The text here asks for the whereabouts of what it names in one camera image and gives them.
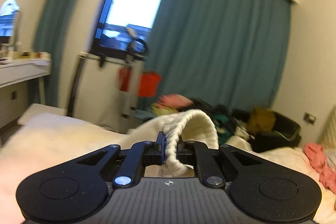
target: drawer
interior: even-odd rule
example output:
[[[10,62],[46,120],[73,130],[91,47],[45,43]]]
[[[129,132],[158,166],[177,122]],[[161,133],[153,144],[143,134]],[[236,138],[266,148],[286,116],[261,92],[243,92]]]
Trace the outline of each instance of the drawer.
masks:
[[[0,87],[50,74],[50,66],[34,63],[0,68]]]

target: window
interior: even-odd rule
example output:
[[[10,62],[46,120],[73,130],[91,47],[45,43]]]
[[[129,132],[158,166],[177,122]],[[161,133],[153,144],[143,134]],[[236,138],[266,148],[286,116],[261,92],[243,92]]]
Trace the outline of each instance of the window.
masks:
[[[124,59],[130,42],[125,27],[147,40],[161,0],[106,0],[101,10],[91,53]]]

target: silver screw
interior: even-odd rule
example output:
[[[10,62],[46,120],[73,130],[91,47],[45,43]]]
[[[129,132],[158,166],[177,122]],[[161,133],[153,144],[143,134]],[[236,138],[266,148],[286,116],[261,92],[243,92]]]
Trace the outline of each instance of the silver screw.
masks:
[[[223,179],[220,177],[212,176],[212,177],[207,178],[207,183],[211,185],[218,185],[218,184],[221,184],[222,182],[223,182]]]
[[[118,185],[127,185],[131,182],[132,180],[129,177],[117,177],[114,179],[114,182]]]

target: pink clothing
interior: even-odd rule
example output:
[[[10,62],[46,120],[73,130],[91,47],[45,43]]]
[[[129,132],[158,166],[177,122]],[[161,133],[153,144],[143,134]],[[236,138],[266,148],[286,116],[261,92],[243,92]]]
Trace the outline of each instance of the pink clothing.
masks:
[[[309,143],[305,146],[304,153],[308,157],[311,167],[320,174],[320,182],[323,186],[336,194],[336,172],[328,166],[323,146]]]
[[[178,109],[192,105],[193,101],[179,94],[168,94],[161,96],[157,103],[161,106]]]

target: yellow cloth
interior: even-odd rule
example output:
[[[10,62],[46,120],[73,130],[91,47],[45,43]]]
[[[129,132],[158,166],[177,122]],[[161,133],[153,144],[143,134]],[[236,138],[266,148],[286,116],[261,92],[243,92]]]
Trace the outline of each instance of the yellow cloth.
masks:
[[[177,109],[167,107],[167,106],[162,106],[162,105],[159,106],[158,103],[152,103],[151,108],[152,108],[152,112],[157,116],[178,113]]]
[[[273,130],[276,118],[273,111],[266,108],[255,107],[247,123],[247,132],[257,134],[258,132],[270,132]]]

